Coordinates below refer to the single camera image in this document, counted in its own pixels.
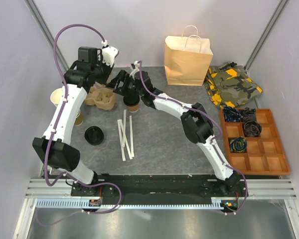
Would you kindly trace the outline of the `black plastic cup lid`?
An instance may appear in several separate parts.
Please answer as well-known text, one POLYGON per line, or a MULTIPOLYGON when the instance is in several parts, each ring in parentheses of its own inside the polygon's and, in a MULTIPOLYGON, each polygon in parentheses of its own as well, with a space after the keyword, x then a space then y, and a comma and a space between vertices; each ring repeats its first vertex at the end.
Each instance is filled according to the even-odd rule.
POLYGON ((123 102, 127 107, 137 106, 140 102, 139 96, 125 96, 123 97, 123 102))

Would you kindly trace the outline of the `brown paper coffee cup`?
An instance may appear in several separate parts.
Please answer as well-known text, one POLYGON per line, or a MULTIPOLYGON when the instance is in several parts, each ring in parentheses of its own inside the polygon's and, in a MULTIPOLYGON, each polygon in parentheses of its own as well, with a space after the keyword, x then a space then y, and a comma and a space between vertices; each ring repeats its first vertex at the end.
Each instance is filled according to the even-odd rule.
POLYGON ((128 109, 129 112, 131 112, 131 113, 135 113, 135 112, 137 112, 138 109, 139 109, 139 104, 128 105, 128 106, 127 106, 127 109, 128 109))

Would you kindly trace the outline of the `brown paper bag with handles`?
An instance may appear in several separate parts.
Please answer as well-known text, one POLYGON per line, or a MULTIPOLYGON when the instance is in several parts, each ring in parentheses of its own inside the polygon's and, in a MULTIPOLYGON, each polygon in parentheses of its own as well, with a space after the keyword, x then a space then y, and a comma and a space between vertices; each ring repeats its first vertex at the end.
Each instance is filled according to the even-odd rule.
POLYGON ((169 85, 201 86, 213 58, 210 39, 186 26, 181 36, 165 38, 164 68, 169 85))

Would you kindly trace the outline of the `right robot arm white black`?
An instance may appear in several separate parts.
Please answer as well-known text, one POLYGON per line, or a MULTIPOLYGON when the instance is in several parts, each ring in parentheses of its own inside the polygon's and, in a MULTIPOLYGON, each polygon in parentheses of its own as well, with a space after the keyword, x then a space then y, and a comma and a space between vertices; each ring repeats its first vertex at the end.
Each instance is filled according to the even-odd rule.
POLYGON ((202 150, 214 170, 217 183, 213 188, 224 196, 230 196, 236 191, 240 177, 220 150, 213 131, 216 123, 201 104, 190 105, 169 97, 153 86, 145 71, 139 71, 132 76, 121 70, 106 83, 106 87, 121 96, 139 98, 146 106, 179 119, 187 139, 202 150))

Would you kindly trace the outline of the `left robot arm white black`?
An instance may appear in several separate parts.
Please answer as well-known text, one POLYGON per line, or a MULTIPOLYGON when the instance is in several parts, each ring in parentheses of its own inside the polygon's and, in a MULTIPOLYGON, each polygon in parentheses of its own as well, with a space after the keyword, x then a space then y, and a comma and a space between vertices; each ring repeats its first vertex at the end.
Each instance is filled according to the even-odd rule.
POLYGON ((32 142, 45 168, 59 169, 62 174, 83 183, 82 190, 89 196, 99 192, 97 174, 84 165, 79 150, 70 145, 72 130, 90 88, 96 82, 107 82, 118 53, 113 46, 78 49, 78 59, 64 74, 61 99, 54 116, 43 136, 32 142))

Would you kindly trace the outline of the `brown pulp cup carrier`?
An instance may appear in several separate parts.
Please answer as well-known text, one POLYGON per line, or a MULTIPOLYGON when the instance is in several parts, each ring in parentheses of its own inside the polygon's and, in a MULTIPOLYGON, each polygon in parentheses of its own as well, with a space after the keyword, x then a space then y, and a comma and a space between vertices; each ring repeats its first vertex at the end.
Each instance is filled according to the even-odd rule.
POLYGON ((110 111, 117 102, 116 94, 108 88, 97 88, 92 86, 84 100, 88 106, 96 106, 99 109, 110 111))

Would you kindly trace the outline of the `white wrapped straw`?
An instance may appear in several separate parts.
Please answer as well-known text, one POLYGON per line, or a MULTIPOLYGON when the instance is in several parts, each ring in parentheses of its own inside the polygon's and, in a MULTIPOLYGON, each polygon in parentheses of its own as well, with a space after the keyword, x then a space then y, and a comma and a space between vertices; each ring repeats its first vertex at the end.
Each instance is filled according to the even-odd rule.
POLYGON ((120 138, 120 144, 121 144, 121 153, 122 153, 122 161, 125 161, 125 150, 124 150, 124 143, 125 143, 125 129, 123 126, 123 122, 121 119, 117 120, 118 122, 118 129, 119 129, 119 138, 120 138))
POLYGON ((133 159, 134 153, 133 153, 132 149, 130 148, 129 142, 127 140, 126 128, 124 127, 124 123, 121 119, 119 120, 119 126, 121 128, 121 135, 122 135, 122 149, 126 148, 127 152, 128 152, 129 159, 133 159))
POLYGON ((124 110, 123 114, 123 126, 122 126, 122 132, 123 132, 123 139, 126 137, 126 117, 127 117, 127 110, 124 110))
POLYGON ((129 116, 129 125, 130 125, 131 154, 132 154, 132 158, 133 158, 135 155, 134 155, 133 121, 132 121, 131 115, 129 116))

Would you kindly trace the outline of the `stack of paper cups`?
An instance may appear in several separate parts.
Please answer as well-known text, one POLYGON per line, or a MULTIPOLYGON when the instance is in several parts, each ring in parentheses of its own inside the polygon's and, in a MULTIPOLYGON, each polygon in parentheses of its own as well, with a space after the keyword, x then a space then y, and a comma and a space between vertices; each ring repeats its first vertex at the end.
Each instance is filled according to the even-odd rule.
MULTIPOLYGON (((62 97, 62 88, 58 88, 56 90, 54 90, 51 95, 50 95, 50 101, 56 106, 58 107, 58 104, 61 100, 61 97, 62 97)), ((74 125, 81 125, 83 123, 84 119, 83 119, 83 116, 81 114, 81 110, 78 111, 78 114, 76 116, 76 119, 75 119, 75 122, 74 122, 74 125)))

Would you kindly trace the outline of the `stack of black lids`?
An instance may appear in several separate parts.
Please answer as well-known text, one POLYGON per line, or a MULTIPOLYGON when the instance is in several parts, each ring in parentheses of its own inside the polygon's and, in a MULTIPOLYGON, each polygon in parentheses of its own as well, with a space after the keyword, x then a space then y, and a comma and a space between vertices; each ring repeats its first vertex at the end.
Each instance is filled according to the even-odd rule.
POLYGON ((91 126, 86 129, 84 137, 90 145, 99 145, 104 140, 104 133, 98 126, 91 126))

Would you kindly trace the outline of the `camouflage folded cloth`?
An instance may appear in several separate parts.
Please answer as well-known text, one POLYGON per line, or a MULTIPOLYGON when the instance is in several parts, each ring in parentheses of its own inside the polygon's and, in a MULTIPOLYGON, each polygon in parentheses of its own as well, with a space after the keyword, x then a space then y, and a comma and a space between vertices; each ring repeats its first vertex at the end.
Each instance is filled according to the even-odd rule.
POLYGON ((234 62, 209 67, 203 86, 218 109, 244 105, 263 92, 244 68, 234 62))

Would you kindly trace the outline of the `dark blue striped rolled item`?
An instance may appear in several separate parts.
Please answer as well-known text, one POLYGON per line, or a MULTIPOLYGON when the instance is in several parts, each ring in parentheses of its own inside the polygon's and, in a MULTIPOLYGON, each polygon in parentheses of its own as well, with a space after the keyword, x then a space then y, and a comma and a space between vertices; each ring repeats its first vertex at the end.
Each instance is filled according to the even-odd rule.
POLYGON ((241 121, 241 114, 236 108, 225 106, 223 108, 223 115, 224 115, 225 122, 241 121))

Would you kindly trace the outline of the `black rolled item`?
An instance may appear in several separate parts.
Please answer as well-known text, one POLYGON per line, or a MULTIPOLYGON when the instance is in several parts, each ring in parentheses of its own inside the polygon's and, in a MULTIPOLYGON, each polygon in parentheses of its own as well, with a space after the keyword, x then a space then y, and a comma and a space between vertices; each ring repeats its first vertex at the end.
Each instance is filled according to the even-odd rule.
POLYGON ((242 110, 239 110, 241 115, 241 122, 256 121, 256 109, 246 107, 242 110))

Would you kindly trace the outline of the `blue yellow rolled item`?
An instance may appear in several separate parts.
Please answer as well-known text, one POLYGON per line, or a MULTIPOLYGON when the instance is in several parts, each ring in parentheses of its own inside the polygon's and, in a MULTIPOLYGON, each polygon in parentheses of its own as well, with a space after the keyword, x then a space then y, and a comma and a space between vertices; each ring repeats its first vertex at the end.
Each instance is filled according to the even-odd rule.
POLYGON ((246 153, 247 140, 245 137, 237 137, 229 139, 229 148, 231 153, 246 153))

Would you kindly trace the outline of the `dark floral rolled item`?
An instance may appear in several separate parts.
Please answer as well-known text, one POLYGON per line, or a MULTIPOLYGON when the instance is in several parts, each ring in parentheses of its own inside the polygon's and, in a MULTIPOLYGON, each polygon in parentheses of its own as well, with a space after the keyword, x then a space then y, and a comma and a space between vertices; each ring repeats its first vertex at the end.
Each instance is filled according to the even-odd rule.
POLYGON ((260 137, 262 126, 258 122, 251 120, 244 124, 243 131, 245 137, 260 137))

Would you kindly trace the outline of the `orange wooden compartment tray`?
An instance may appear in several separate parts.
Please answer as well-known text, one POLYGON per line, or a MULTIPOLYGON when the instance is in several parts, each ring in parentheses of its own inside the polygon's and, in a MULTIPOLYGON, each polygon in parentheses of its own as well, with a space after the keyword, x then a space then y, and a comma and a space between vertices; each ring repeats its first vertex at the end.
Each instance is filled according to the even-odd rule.
POLYGON ((290 167, 270 109, 256 109, 256 121, 262 126, 258 137, 244 134, 244 122, 226 122, 223 111, 219 118, 223 130, 223 142, 227 161, 246 175, 290 174, 290 167), (247 142, 245 152, 231 152, 230 141, 244 137, 247 142))

